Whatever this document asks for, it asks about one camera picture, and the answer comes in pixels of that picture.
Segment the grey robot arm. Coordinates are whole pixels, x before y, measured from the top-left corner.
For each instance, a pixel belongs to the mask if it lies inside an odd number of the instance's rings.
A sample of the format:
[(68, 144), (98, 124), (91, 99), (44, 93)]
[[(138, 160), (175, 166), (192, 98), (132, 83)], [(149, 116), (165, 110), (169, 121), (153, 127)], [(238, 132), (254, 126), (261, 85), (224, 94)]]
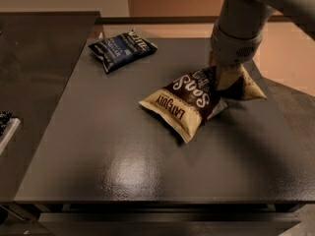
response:
[(315, 38), (315, 0), (223, 0), (211, 36), (211, 63), (217, 67), (217, 89), (228, 89), (241, 76), (263, 38), (263, 28), (279, 11)]

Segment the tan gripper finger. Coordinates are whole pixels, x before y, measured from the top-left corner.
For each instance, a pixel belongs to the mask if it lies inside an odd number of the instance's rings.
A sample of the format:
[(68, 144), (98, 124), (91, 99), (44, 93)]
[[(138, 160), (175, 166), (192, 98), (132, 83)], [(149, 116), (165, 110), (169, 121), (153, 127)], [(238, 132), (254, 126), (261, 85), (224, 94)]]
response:
[(216, 90), (225, 90), (231, 87), (243, 74), (243, 68), (238, 65), (216, 66)]

